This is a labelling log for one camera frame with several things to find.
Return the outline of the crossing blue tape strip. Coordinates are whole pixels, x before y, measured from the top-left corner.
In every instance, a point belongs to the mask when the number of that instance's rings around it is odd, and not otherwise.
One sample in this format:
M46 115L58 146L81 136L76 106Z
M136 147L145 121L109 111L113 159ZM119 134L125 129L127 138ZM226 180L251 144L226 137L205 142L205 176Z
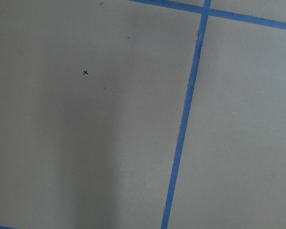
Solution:
M204 12L204 8L201 6L195 6L170 0L133 0L133 2L165 7L174 10L181 10L186 12L200 13L200 14ZM264 19L255 16L249 16L217 9L208 9L206 10L206 12L209 16L286 30L286 22L282 21Z

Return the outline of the long blue tape strip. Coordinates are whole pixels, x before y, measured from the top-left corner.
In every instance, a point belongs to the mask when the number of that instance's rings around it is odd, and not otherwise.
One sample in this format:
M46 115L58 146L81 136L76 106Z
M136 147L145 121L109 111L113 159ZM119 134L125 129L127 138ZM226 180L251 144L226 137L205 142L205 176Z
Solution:
M197 72L199 68L201 49L202 49L203 42L204 42L204 35L205 35L206 26L207 26L210 6L211 6L211 0L205 0L202 13L201 13L199 29L198 29L198 38L197 38L196 45L195 45L194 56L193 56L193 61L192 61L192 66L191 66L191 71L190 71L190 76L189 76L189 82L188 82L186 97L184 101L183 114L182 114L182 119L181 119L181 124L180 124L180 133L179 133L179 137L178 137L176 149L175 149L172 171L170 175L170 181L169 181L167 197L166 197L166 202L165 202L165 207L164 207L164 212L163 212L163 218L162 218L162 223L161 223L161 229L168 228L168 224L169 224L169 219L170 219L170 214L171 214L171 209L172 209L172 204L173 204L173 199L174 199L174 193L175 193L175 188L176 188L176 183L177 183L177 178L178 178L178 172L179 172L179 167L180 167L181 158L182 158L184 140L185 140L185 135L186 135L186 130L187 130L187 123L188 123L189 114L191 110L191 103L192 103L192 98L194 94L194 87L195 87Z

